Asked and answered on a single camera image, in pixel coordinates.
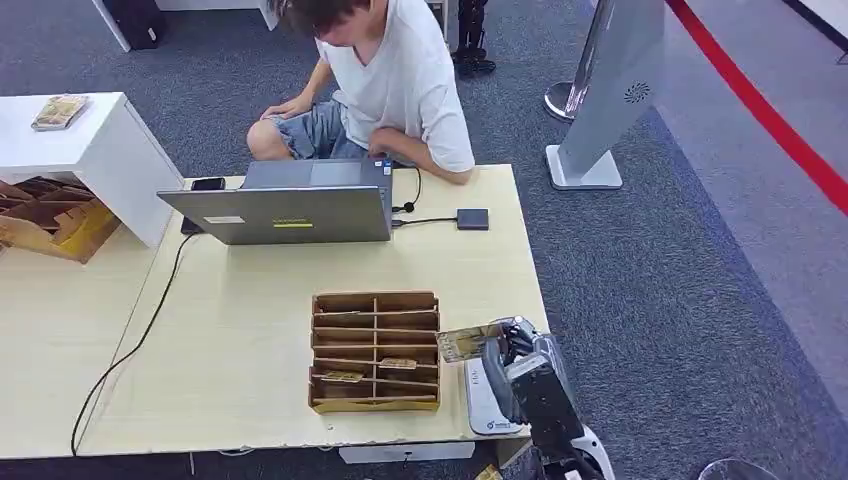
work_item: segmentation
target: gray laptop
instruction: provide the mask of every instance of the gray laptop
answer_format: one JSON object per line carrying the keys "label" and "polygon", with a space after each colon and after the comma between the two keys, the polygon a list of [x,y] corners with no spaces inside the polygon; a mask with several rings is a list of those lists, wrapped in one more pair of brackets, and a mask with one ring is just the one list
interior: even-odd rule
{"label": "gray laptop", "polygon": [[385,159],[253,162],[238,190],[159,192],[227,245],[391,239]]}

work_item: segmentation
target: cardboard divider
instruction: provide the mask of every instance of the cardboard divider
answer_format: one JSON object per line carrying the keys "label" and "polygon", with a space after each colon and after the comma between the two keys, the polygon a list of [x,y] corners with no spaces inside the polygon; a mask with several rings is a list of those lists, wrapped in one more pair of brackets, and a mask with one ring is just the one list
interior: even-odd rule
{"label": "cardboard divider", "polygon": [[0,181],[0,245],[86,263],[119,224],[84,187],[41,177]]}
{"label": "cardboard divider", "polygon": [[438,330],[430,292],[314,297],[310,406],[319,413],[437,409]]}

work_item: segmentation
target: red line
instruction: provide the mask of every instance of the red line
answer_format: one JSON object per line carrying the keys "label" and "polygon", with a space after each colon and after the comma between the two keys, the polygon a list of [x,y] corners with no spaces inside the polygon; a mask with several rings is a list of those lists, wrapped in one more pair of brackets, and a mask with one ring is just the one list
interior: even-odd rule
{"label": "red line", "polygon": [[756,87],[742,73],[742,70],[722,50],[715,38],[704,27],[704,24],[695,16],[685,0],[666,0],[666,3],[680,19],[680,23],[683,24],[683,27],[686,28],[710,63],[730,86],[730,89],[748,107],[754,118],[818,185],[822,193],[837,208],[842,210],[842,213],[848,215],[848,183],[798,135],[798,132],[757,91]]}

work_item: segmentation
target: smartphone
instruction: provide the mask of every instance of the smartphone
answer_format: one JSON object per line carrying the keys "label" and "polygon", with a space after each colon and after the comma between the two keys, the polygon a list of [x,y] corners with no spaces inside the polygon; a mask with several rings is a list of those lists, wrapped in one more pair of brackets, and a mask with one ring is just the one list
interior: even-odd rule
{"label": "smartphone", "polygon": [[[218,178],[203,178],[201,180],[195,180],[191,183],[192,190],[223,190],[226,186],[223,177]],[[189,220],[188,218],[183,218],[183,225],[180,227],[180,232],[183,235],[191,235],[192,233],[203,233],[203,229],[198,227],[197,224]]]}

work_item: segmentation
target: light wood tabletop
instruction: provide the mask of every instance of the light wood tabletop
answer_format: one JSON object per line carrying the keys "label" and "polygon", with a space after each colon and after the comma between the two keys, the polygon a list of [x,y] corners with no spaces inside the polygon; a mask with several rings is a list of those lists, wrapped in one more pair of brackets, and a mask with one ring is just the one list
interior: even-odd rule
{"label": "light wood tabletop", "polygon": [[76,415],[112,361],[155,253],[123,226],[87,265],[0,252],[0,458],[70,454]]}
{"label": "light wood tabletop", "polygon": [[[232,188],[242,178],[227,180]],[[395,171],[396,205],[414,198],[416,182],[414,170]],[[80,452],[489,438],[469,428],[461,364],[442,366],[436,412],[318,415],[307,405],[316,293],[428,290],[440,300],[442,330],[508,315],[548,329],[511,167],[478,167],[462,187],[424,174],[416,210],[403,218],[453,216],[457,208],[488,208],[491,230],[410,225],[387,243],[323,245],[228,247],[211,236],[192,238],[146,343],[104,388]],[[159,302],[184,238],[181,220],[175,215],[168,227],[120,354],[135,345]]]}

